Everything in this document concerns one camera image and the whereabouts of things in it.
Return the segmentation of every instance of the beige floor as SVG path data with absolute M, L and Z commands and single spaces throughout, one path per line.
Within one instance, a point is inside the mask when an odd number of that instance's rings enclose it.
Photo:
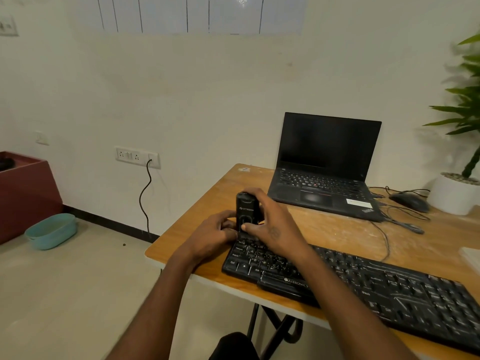
M 33 250 L 22 236 L 1 245 L 0 358 L 103 358 L 159 275 L 144 257 L 148 245 L 85 221 L 77 235 L 52 250 Z M 252 308 L 189 281 L 170 358 L 207 360 L 220 337 L 246 332 Z M 273 334 L 259 313 L 253 336 L 258 351 Z M 297 344 L 282 343 L 272 357 L 341 358 L 332 333 L 308 323 Z

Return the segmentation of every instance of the black pants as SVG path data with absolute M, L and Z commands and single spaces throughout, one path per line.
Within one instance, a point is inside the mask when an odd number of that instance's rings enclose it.
M 241 332 L 223 336 L 209 360 L 259 360 L 249 338 Z

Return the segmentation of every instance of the black laptop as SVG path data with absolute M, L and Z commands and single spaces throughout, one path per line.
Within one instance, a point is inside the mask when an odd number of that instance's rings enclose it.
M 268 195 L 285 204 L 383 221 L 365 184 L 381 125 L 286 112 Z

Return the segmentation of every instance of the red container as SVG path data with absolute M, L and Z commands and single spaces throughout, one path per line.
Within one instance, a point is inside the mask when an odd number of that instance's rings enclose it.
M 63 202 L 49 163 L 9 151 L 15 167 L 0 172 L 0 244 L 25 232 L 30 226 L 59 214 Z

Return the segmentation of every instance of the forearm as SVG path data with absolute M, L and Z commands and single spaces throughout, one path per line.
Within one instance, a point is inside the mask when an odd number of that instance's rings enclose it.
M 310 248 L 295 260 L 346 359 L 417 359 Z
M 183 291 L 194 266 L 184 250 L 173 254 L 107 360 L 168 360 Z

